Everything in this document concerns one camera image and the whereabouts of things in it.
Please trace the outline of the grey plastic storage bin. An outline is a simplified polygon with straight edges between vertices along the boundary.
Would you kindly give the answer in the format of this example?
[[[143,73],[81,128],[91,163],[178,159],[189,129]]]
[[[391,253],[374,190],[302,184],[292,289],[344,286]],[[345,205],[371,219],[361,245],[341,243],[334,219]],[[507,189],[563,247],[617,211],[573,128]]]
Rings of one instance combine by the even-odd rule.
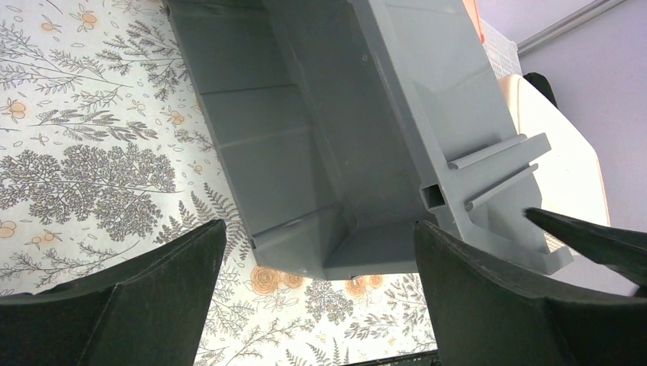
[[[523,216],[544,133],[517,132],[461,1],[167,1],[258,265],[417,271],[414,227],[550,275]]]

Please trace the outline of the pink perforated plastic basket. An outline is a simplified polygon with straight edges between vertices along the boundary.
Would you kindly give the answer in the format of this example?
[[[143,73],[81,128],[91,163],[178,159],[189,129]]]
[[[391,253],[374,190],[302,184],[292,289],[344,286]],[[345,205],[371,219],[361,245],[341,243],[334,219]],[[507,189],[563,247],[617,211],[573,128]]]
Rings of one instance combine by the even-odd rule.
[[[468,13],[468,16],[470,17],[473,26],[475,28],[475,31],[481,41],[481,43],[485,42],[485,36],[484,32],[482,30],[481,26],[481,19],[479,16],[479,11],[478,11],[478,3],[476,0],[463,0],[463,4],[465,6],[465,10]]]

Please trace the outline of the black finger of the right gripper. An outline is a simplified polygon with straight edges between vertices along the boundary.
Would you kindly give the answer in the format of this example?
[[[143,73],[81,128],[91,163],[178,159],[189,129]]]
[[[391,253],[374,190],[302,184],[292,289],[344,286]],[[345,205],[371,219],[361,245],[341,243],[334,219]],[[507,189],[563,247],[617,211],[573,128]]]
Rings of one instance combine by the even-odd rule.
[[[646,234],[528,207],[523,215],[584,257],[646,287]]]

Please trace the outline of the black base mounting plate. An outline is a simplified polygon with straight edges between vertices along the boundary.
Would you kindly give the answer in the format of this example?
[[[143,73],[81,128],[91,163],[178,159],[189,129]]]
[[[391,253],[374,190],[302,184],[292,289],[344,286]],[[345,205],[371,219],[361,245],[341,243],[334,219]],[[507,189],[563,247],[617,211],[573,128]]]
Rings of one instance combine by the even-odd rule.
[[[440,366],[441,364],[439,352],[435,350],[360,361],[345,366]]]

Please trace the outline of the floral patterned table mat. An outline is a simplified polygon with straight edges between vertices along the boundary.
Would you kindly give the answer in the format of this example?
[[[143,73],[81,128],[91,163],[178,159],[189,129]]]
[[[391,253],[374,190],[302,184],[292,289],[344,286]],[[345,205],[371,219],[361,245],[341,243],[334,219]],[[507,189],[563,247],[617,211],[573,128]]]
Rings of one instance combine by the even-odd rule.
[[[432,350],[415,274],[256,265],[160,1],[1,3],[1,293],[37,293],[209,221],[227,251],[197,365],[342,365]]]

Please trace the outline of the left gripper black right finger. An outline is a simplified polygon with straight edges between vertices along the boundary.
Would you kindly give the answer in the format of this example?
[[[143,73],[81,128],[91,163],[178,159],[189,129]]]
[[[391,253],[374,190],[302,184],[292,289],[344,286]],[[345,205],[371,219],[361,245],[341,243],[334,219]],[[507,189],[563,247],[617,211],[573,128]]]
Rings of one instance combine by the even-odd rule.
[[[646,301],[574,286],[428,222],[414,249],[444,365],[644,365]]]

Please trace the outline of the white perforated plastic basket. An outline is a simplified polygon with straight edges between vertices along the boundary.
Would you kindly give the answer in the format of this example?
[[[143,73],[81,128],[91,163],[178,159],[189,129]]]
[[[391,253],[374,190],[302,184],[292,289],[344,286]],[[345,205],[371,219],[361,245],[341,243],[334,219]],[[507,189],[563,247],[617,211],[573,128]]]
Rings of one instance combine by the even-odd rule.
[[[484,35],[484,50],[497,79],[517,74],[522,75],[517,44],[481,19]]]

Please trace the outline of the cream plastic laundry basket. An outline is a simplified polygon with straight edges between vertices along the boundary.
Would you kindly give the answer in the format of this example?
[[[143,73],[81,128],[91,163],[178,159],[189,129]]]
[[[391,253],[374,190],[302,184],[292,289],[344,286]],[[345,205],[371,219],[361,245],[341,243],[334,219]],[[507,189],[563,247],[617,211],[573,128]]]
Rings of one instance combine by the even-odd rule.
[[[497,80],[519,134],[544,133],[551,150],[534,162],[541,208],[602,226],[610,215],[599,159],[593,146],[568,118],[524,77]]]

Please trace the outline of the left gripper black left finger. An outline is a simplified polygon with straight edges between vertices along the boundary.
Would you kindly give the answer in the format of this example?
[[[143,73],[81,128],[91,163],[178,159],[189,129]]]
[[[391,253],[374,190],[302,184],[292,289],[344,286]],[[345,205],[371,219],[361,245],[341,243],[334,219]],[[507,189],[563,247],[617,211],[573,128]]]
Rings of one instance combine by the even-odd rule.
[[[212,220],[142,255],[1,299],[3,365],[191,365],[226,248]]]

